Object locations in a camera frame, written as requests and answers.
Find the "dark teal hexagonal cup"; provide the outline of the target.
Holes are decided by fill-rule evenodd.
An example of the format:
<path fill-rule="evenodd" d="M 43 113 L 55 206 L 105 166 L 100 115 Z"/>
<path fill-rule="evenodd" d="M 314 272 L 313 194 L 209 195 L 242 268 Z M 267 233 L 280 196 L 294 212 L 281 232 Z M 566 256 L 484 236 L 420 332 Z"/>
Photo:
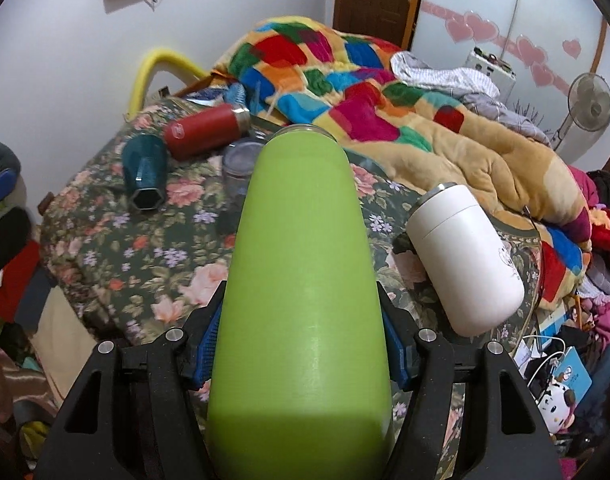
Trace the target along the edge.
<path fill-rule="evenodd" d="M 138 134 L 122 149 L 122 175 L 128 204 L 140 212 L 156 211 L 166 200 L 167 148 L 154 134 Z"/>

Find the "white cartoon plush toy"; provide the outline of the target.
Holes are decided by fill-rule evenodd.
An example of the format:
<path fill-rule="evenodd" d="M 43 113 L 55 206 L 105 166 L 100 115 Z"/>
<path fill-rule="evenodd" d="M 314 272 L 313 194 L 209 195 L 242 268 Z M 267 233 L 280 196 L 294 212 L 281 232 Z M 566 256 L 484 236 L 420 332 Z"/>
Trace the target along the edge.
<path fill-rule="evenodd" d="M 558 434 L 574 422 L 576 397 L 574 390 L 552 379 L 537 401 L 537 408 L 544 419 L 549 434 Z"/>

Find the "yellow padded rail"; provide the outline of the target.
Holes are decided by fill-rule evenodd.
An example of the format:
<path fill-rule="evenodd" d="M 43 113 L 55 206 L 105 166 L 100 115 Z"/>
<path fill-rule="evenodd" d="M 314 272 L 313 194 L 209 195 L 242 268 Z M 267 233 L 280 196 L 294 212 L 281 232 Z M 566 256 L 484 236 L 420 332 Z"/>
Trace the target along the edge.
<path fill-rule="evenodd" d="M 169 48 L 154 48 L 142 58 L 131 85 L 125 119 L 134 118 L 145 106 L 148 92 L 156 78 L 167 74 L 185 84 L 204 79 L 209 72 L 186 55 Z"/>

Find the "clear glass cup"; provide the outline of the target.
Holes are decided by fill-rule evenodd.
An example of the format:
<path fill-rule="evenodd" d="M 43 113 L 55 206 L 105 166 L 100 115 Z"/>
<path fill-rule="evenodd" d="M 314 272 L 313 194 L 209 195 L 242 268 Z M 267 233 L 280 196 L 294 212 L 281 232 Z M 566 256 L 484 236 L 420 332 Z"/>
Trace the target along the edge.
<path fill-rule="evenodd" d="M 242 208 L 259 153 L 265 143 L 254 138 L 244 138 L 230 143 L 221 161 L 225 206 L 217 219 L 221 235 L 233 234 L 239 226 Z"/>

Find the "frosted sliding wardrobe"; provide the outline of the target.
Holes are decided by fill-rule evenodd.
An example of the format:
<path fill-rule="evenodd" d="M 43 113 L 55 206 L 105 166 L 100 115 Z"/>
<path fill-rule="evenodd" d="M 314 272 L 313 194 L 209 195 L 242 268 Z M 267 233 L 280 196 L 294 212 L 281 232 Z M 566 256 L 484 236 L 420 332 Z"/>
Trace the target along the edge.
<path fill-rule="evenodd" d="M 465 65 L 476 49 L 508 63 L 506 105 L 575 162 L 600 134 L 569 119 L 568 95 L 578 76 L 597 72 L 607 32 L 593 0 L 420 0 L 410 50 L 433 68 Z"/>

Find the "white thermos bottle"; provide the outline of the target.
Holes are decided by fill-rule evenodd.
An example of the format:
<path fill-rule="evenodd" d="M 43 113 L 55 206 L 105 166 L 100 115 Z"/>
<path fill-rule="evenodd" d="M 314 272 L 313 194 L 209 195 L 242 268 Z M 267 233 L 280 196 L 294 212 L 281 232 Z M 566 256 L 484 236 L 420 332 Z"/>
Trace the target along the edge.
<path fill-rule="evenodd" d="M 482 335 L 521 306 L 524 285 L 509 249 L 465 185 L 423 194 L 406 232 L 457 335 Z"/>

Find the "light blue booklet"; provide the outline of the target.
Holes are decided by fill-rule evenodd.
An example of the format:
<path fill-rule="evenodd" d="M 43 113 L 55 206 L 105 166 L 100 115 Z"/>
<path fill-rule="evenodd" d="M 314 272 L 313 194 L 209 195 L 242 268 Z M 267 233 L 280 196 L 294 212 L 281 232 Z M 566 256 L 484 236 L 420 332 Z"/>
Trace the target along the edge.
<path fill-rule="evenodd" d="M 570 347 L 554 371 L 554 378 L 574 392 L 575 403 L 579 404 L 592 385 L 590 373 L 586 370 L 578 350 Z"/>

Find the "red thermos bottle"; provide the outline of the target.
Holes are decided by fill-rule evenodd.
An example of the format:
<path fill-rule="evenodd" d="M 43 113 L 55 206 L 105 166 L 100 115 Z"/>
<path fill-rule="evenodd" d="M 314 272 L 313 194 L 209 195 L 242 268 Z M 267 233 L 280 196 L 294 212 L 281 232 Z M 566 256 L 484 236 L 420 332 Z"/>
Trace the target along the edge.
<path fill-rule="evenodd" d="M 239 140 L 250 126 L 245 106 L 224 103 L 170 122 L 164 141 L 171 157 L 182 162 Z"/>

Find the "white small cabinet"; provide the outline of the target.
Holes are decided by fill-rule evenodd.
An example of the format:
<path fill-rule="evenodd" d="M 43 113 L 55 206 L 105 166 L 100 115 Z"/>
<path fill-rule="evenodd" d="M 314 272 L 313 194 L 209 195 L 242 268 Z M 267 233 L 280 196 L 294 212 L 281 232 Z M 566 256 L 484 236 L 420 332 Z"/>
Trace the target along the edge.
<path fill-rule="evenodd" d="M 508 102 L 516 84 L 516 74 L 508 63 L 493 53 L 486 53 L 479 47 L 474 47 L 467 56 L 465 66 L 488 76 L 499 91 L 498 101 L 504 104 Z"/>

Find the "grey white crumpled sheet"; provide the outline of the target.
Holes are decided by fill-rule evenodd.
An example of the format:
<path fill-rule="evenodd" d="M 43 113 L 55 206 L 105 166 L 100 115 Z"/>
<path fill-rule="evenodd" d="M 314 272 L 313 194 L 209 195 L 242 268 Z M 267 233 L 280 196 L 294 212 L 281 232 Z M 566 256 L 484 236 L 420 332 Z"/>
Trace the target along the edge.
<path fill-rule="evenodd" d="M 500 101 L 500 90 L 488 75 L 469 67 L 435 70 L 409 51 L 395 53 L 390 61 L 394 76 L 410 87 L 437 91 L 456 99 L 470 112 L 499 122 L 506 128 L 550 148 L 543 130 L 531 119 L 518 114 Z"/>

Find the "colourful patchwork blanket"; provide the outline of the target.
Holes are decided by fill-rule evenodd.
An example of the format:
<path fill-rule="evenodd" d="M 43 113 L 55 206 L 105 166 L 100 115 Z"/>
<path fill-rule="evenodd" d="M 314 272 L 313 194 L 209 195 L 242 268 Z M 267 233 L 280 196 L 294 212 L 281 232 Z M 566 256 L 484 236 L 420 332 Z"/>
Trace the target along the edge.
<path fill-rule="evenodd" d="M 540 307 L 581 283 L 590 262 L 590 208 L 571 169 L 548 146 L 471 112 L 451 96 L 409 86 L 390 67 L 394 44 L 348 35 L 305 16 L 257 24 L 218 58 L 291 124 L 327 130 L 417 192 L 470 188 L 483 209 L 540 232 Z"/>

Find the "green bottle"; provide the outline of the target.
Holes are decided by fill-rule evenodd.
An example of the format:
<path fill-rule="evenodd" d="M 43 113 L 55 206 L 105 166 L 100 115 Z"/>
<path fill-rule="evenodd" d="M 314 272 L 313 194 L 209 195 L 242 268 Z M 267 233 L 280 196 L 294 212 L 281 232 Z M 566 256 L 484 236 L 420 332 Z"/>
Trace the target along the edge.
<path fill-rule="evenodd" d="M 223 479 L 373 479 L 391 447 L 377 279 L 341 145 L 259 154 L 218 327 L 206 440 Z"/>

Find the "standing electric fan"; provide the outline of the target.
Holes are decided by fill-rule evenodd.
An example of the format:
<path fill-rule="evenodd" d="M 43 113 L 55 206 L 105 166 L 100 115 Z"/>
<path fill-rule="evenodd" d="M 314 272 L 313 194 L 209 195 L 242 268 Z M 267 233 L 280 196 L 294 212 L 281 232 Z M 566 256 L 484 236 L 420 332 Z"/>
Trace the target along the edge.
<path fill-rule="evenodd" d="M 552 138 L 557 151 L 572 126 L 588 133 L 603 132 L 610 122 L 610 88 L 604 77 L 596 73 L 577 76 L 568 92 L 566 118 Z"/>

